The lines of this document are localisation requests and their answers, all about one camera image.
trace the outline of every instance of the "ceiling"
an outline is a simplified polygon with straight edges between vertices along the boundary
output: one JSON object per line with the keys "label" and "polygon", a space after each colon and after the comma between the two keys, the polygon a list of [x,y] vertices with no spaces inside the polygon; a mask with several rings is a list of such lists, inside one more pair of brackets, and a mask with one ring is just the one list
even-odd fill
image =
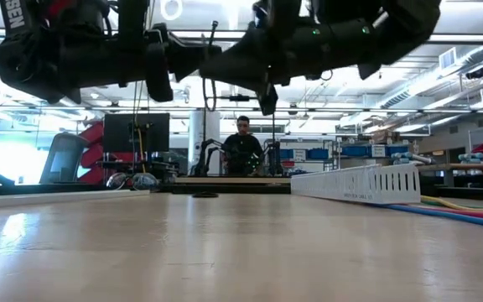
{"label": "ceiling", "polygon": [[[153,22],[165,22],[171,30],[209,30],[211,20],[218,21],[218,29],[221,30],[243,30],[252,20],[251,6],[253,1],[158,0],[154,3]],[[176,16],[177,9],[180,9],[179,16]],[[110,20],[113,27],[116,28],[117,15],[114,12],[112,12]],[[0,29],[2,27],[3,21],[0,11]],[[435,32],[438,34],[483,34],[483,2],[473,0],[444,2],[442,4],[442,16]],[[223,49],[228,49],[233,43],[222,42],[220,45]],[[418,75],[429,71],[432,67],[437,65],[439,63],[439,56],[453,47],[455,47],[455,45],[423,45],[394,65],[384,66],[381,69],[381,72],[376,73],[364,81],[359,78],[355,66],[333,70],[332,77],[327,81],[307,81],[303,77],[293,78],[290,86],[278,87],[280,98],[278,106],[288,107],[289,104],[295,103],[298,107],[312,108],[374,107],[377,103],[377,99],[385,96],[389,91],[407,85],[407,83],[417,79]],[[323,77],[328,78],[329,76],[331,76],[331,74],[326,74]],[[401,108],[404,108],[405,106],[414,109],[422,108],[427,105],[426,102],[435,102],[447,96],[451,96],[459,92],[460,89],[463,90],[479,85],[480,81],[483,81],[483,79],[478,81],[462,81],[460,84],[458,76],[449,76],[446,77],[444,81],[438,83],[438,85],[431,86],[426,91],[419,92],[416,95],[417,97],[408,99],[408,102],[402,102],[400,106]],[[140,106],[188,107],[187,112],[172,112],[172,115],[178,118],[184,118],[184,115],[187,117],[187,113],[191,108],[203,106],[200,78],[197,75],[188,76],[180,83],[172,83],[172,87],[175,90],[175,100],[169,103],[157,104],[154,101],[147,100],[146,86],[139,84],[138,88],[142,89],[141,95],[143,96]],[[131,107],[133,106],[136,97],[135,88],[134,83],[131,83],[125,88],[120,88],[118,86],[92,87],[83,89],[81,95],[87,107],[107,107],[114,103],[118,104],[120,107]],[[42,102],[33,102],[30,97],[16,93],[16,91],[10,91],[12,92],[11,103],[8,103],[8,100],[6,100],[5,105],[0,107],[0,111],[2,111],[3,107],[7,104],[25,104],[28,105],[29,108],[32,105],[45,106]],[[223,83],[218,84],[218,91],[223,95],[234,93],[252,95],[250,91],[244,91],[238,87],[229,86]],[[468,95],[467,99],[479,96],[480,92],[478,91],[475,94]],[[74,106],[71,102],[64,102],[63,105]],[[257,104],[255,102],[220,102],[218,106],[257,107]],[[20,114],[26,115],[37,114],[37,112],[30,109],[25,111],[14,110],[14,113],[15,112],[20,112]],[[98,116],[104,111],[91,112],[94,113],[93,115]],[[87,114],[81,114],[80,110],[76,110],[75,112],[66,111],[66,113],[67,117],[68,113],[71,113],[70,115],[73,119],[84,117],[89,118]],[[222,114],[224,118],[235,117],[236,110],[228,110]],[[292,118],[288,116],[288,114],[285,115],[285,113],[278,114],[279,117],[281,115],[284,115],[283,118]],[[348,112],[311,112],[311,115],[314,117],[311,118],[309,122],[314,123],[321,119],[338,122],[345,116],[352,114]],[[362,122],[361,124],[375,124],[392,117],[394,117],[392,114],[387,114],[374,119],[373,116],[368,115],[368,117],[364,119],[367,122]]]}

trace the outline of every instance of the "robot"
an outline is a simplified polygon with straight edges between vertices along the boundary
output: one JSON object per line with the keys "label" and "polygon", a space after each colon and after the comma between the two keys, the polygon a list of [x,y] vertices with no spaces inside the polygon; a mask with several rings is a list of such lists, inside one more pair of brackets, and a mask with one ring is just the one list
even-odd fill
{"label": "robot", "polygon": [[[1,80],[49,103],[81,102],[80,88],[145,80],[156,102],[173,100],[177,81],[195,70],[257,94],[263,115],[275,112],[274,85],[318,79],[325,70],[357,65],[366,79],[421,45],[439,20],[440,0],[301,0],[255,3],[243,38],[221,47],[188,43],[164,23],[145,30],[149,0],[0,0],[6,37]],[[107,16],[118,12],[118,34]]]}

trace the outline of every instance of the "person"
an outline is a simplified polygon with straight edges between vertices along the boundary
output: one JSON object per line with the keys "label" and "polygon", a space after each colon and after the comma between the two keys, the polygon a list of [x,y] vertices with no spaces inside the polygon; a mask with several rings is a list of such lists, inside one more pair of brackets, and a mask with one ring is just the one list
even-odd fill
{"label": "person", "polygon": [[260,157],[262,146],[258,139],[249,133],[249,117],[240,116],[236,120],[238,133],[226,138],[224,144],[230,156],[222,154],[223,166],[229,176],[247,176],[247,162],[253,154]]}

